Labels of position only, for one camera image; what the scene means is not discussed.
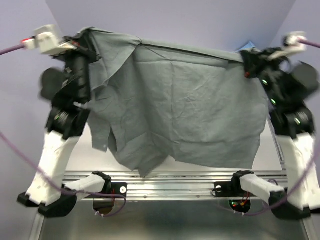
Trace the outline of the grey long sleeve shirt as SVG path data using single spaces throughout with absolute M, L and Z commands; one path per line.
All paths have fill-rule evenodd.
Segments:
M 90 64 L 92 147 L 147 176 L 167 157 L 211 168 L 250 169 L 268 117 L 241 55 L 97 28 Z

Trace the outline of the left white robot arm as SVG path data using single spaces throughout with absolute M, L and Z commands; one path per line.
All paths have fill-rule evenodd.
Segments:
M 50 101 L 51 111 L 36 175 L 17 200 L 26 207 L 36 207 L 46 218 L 61 218 L 80 200 L 111 193 L 112 179 L 100 171 L 63 183 L 69 159 L 90 115 L 85 108 L 91 101 L 89 65 L 100 57 L 87 32 L 66 36 L 63 42 L 50 33 L 35 36 L 34 40 L 43 54 L 64 62 L 65 66 L 63 70 L 48 68 L 40 77 L 40 96 Z

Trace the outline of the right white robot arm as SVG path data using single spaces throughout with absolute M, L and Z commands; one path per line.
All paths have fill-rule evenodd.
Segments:
M 257 78 L 273 110 L 270 113 L 284 159 L 287 188 L 272 184 L 250 170 L 238 171 L 231 179 L 235 195 L 254 195 L 263 200 L 281 220 L 302 220 L 320 210 L 320 185 L 315 165 L 316 128 L 305 100 L 319 90 L 319 74 L 300 62 L 286 72 L 280 67 L 290 52 L 281 48 L 243 50 L 244 75 Z

